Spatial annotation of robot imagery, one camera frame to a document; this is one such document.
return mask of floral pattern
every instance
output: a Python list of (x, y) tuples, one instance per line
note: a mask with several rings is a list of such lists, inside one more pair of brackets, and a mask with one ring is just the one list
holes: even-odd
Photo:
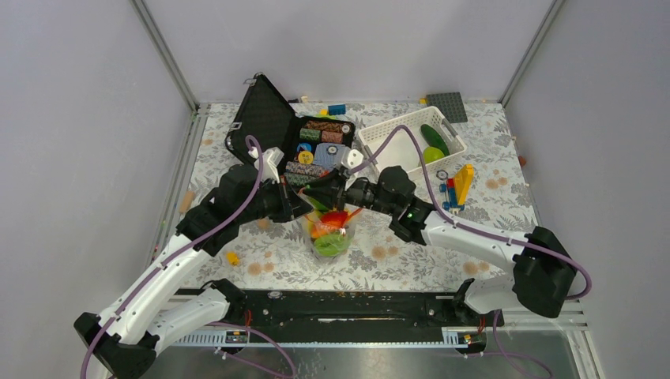
[[(317, 114), (320, 103), (292, 104), (297, 114)], [(225, 148), (224, 138), (238, 104), (212, 104), (198, 151), (189, 189), (194, 204), (218, 184), (220, 176), (239, 161)], [(347, 104), (340, 119), (357, 128), (372, 126), (425, 107), (418, 103)], [(500, 104), (467, 103), (468, 122), (454, 128), (468, 145), (450, 173), (465, 163), (475, 167), (475, 177), (465, 210), (460, 216), (513, 231), (531, 231), (536, 218), (519, 166), (514, 141)], [(363, 175), (376, 179), (372, 169)], [(437, 191), (439, 180), (430, 178)], [(428, 201), (425, 183), (416, 195)], [(268, 220), (240, 228), (239, 237), (224, 247), (240, 264), (231, 266), (220, 253), (184, 283), (200, 287), (207, 280), (228, 278), (241, 288), (286, 290), (455, 291), (470, 277), (486, 279), (501, 271), (452, 249), (404, 243), (388, 228), (390, 218), (361, 212), (349, 251), (334, 261), (313, 256), (299, 221), (275, 224)]]

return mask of white plastic basket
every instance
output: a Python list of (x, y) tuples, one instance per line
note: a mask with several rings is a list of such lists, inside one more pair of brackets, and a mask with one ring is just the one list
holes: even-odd
[[(446, 147), (449, 148), (450, 153), (442, 159), (429, 163), (427, 165), (428, 174), (433, 176), (438, 170), (449, 171), (450, 168), (454, 168), (454, 163), (457, 161), (458, 156), (463, 154), (468, 147), (465, 146), (456, 130), (448, 123), (437, 107), (426, 107), (377, 125), (359, 129), (357, 136), (362, 145), (363, 153), (367, 157), (370, 157), (373, 152), (377, 151), (393, 128), (405, 125), (412, 131), (416, 141), (419, 142), (421, 151), (423, 151), (428, 147), (428, 143), (421, 135), (420, 128), (423, 124), (432, 126), (439, 133), (440, 137), (446, 142)], [(416, 154), (412, 140), (402, 130), (393, 136), (386, 148), (377, 156), (376, 161), (373, 162), (373, 166), (377, 174), (386, 167), (401, 166), (403, 170), (407, 171), (410, 180), (416, 182), (423, 177), (420, 159)]]

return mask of gray floor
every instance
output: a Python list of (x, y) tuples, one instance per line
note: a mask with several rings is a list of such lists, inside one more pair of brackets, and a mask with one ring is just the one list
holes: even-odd
[[(560, 332), (513, 332), (511, 337), (500, 333), (506, 350), (532, 355), (546, 363), (561, 379), (577, 378), (570, 348)], [(487, 351), (497, 351), (489, 333)], [(504, 358), (452, 358), (453, 350), (437, 349), (355, 349), (355, 348), (302, 348), (288, 353), (298, 367), (301, 379), (379, 378), (418, 379), (424, 377), (464, 378), (496, 377), (523, 378)], [(246, 349), (241, 357), (259, 362), (273, 370), (290, 373), (288, 365), (272, 348)], [(546, 377), (541, 368), (531, 363), (520, 363), (530, 373)], [(169, 347), (158, 357), (146, 379), (222, 379), (272, 378), (272, 375), (250, 368), (231, 359), (223, 361), (212, 349)]]

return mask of white wall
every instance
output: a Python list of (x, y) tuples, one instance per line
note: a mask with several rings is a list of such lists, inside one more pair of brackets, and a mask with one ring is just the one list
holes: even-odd
[(128, 1), (0, 2), (0, 377), (78, 377), (141, 272), (189, 111)]
[(262, 71), (287, 98), (498, 99), (551, 0), (147, 0), (193, 93), (240, 101)]
[(608, 379), (668, 377), (670, 2), (567, 2), (508, 106), (543, 222), (593, 275)]

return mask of blue poker chip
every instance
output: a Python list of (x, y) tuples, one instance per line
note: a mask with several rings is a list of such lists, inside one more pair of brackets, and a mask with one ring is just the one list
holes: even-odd
[(298, 145), (298, 152), (312, 152), (312, 145), (303, 142)]

